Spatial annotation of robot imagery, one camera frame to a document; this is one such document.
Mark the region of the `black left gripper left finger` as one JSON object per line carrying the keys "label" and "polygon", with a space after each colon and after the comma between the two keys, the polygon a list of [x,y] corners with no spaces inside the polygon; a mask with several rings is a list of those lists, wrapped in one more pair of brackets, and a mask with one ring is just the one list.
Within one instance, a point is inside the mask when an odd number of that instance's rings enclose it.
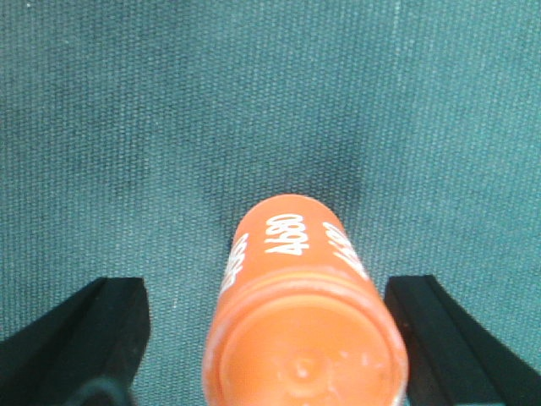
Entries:
{"label": "black left gripper left finger", "polygon": [[97,278],[1,342],[1,403],[134,405],[148,342],[143,278]]}

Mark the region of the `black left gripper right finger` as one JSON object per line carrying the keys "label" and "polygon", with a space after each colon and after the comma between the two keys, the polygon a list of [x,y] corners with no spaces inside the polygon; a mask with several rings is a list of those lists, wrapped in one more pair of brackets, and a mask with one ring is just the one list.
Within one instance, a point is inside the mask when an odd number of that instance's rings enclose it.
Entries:
{"label": "black left gripper right finger", "polygon": [[411,405],[538,405],[540,374],[469,315],[432,275],[390,277],[407,348]]}

